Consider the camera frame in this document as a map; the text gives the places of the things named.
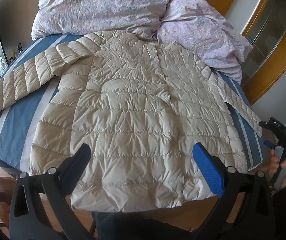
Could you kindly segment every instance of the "bed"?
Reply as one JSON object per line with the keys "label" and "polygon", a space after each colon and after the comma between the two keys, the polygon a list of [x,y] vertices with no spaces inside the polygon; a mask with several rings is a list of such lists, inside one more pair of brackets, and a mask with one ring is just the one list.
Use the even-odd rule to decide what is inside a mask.
{"label": "bed", "polygon": [[[63,42],[75,41],[80,37],[79,35],[58,34],[36,39],[10,65],[9,70],[17,68],[49,47]],[[221,76],[249,106],[249,102],[237,82],[219,71],[213,71]],[[59,79],[54,79],[10,108],[0,112],[0,160],[20,171],[29,171],[30,151],[36,123],[46,105],[58,92],[58,83]],[[242,141],[248,169],[253,169],[265,158],[266,149],[263,140],[256,135],[235,109],[230,106],[228,108]]]}

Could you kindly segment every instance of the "dark trousers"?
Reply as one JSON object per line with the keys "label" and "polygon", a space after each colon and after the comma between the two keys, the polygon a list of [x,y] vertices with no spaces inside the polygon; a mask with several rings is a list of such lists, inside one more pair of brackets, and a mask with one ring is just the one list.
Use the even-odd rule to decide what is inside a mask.
{"label": "dark trousers", "polygon": [[98,240],[185,240],[190,232],[135,213],[92,212]]}

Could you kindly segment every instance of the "puffer jacket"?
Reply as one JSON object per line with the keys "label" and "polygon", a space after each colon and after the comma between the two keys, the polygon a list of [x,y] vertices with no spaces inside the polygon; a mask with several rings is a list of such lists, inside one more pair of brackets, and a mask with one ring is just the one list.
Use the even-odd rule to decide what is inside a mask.
{"label": "puffer jacket", "polygon": [[60,76],[37,125],[30,174],[87,143],[91,160],[72,206],[101,212],[175,207],[212,196],[192,158],[201,142],[226,166],[246,157],[225,102],[261,136],[259,118],[195,54],[124,31],[57,45],[0,80],[0,111]]}

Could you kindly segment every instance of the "wall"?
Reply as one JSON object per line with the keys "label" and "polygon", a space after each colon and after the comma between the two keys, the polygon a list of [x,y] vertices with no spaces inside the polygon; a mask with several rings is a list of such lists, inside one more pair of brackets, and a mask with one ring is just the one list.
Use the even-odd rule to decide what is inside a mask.
{"label": "wall", "polygon": [[225,18],[242,33],[259,2],[260,0],[234,0]]}
{"label": "wall", "polygon": [[264,121],[271,116],[286,123],[286,70],[275,84],[252,105],[253,111]]}
{"label": "wall", "polygon": [[39,0],[0,0],[0,37],[8,59],[19,43],[24,49],[32,42],[38,3]]}

